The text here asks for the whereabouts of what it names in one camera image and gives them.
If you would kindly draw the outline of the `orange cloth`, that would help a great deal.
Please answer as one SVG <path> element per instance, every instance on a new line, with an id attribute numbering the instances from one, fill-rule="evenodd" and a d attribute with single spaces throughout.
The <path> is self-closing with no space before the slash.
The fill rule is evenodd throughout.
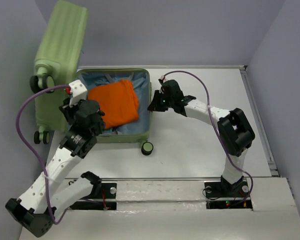
<path id="1" fill-rule="evenodd" d="M 111 129 L 139 120 L 139 99 L 131 80 L 96 86 L 89 90 L 88 99 L 97 101 L 105 128 Z"/>

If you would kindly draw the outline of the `light green hard suitcase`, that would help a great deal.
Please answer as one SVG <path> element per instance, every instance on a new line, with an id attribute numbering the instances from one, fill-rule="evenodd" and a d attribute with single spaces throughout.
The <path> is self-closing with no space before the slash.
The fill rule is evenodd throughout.
<path id="1" fill-rule="evenodd" d="M 154 149 L 148 140 L 152 122 L 147 109 L 152 95 L 150 74 L 142 68 L 79 69 L 87 20 L 85 7 L 65 0 L 57 1 L 50 14 L 34 59 L 34 74 L 29 81 L 33 93 L 46 90 L 35 99 L 37 131 L 34 142 L 47 144 L 50 131 L 68 130 L 69 125 L 59 110 L 68 95 L 61 89 L 52 90 L 53 86 L 81 80 L 89 92 L 95 87 L 128 79 L 138 97 L 139 120 L 105 129 L 98 140 L 101 143 L 140 143 L 142 154 L 148 156 Z"/>

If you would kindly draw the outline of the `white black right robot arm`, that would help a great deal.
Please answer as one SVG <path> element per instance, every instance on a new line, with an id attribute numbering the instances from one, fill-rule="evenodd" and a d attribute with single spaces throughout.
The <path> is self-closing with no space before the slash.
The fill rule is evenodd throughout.
<path id="1" fill-rule="evenodd" d="M 160 89 L 154 91 L 148 106 L 151 112 L 173 109 L 177 114 L 197 119 L 212 126 L 225 152 L 225 165 L 220 177 L 220 190 L 225 196 L 236 193 L 243 181 L 243 166 L 255 133 L 242 109 L 221 109 L 184 95 L 176 80 L 159 79 Z"/>

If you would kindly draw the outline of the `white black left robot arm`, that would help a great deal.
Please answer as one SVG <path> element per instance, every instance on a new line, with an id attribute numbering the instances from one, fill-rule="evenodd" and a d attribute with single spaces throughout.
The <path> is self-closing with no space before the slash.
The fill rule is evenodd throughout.
<path id="1" fill-rule="evenodd" d="M 105 129 L 104 113 L 95 100 L 80 100 L 71 105 L 70 100 L 66 99 L 59 109 L 70 123 L 69 131 L 28 190 L 18 198 L 10 198 L 5 204 L 13 219 L 37 238 L 46 234 L 64 216 L 68 207 L 87 196 L 98 196 L 102 188 L 101 178 L 86 171 L 67 188 L 57 191 Z"/>

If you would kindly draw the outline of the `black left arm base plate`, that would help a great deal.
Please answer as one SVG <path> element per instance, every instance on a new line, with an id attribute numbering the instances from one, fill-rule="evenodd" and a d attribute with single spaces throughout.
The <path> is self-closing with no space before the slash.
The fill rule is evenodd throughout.
<path id="1" fill-rule="evenodd" d="M 117 209 L 117 183 L 102 182 L 99 190 L 93 189 L 90 195 L 87 195 L 69 208 L 71 210 L 82 211 L 115 211 Z"/>

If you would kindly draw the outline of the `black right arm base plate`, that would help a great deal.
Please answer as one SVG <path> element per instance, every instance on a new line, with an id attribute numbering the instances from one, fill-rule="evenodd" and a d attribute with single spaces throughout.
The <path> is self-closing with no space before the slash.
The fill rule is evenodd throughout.
<path id="1" fill-rule="evenodd" d="M 247 197 L 249 186 L 244 180 L 235 191 L 225 193 L 218 181 L 204 183 L 202 194 L 206 199 L 208 210 L 253 209 L 250 197 Z"/>

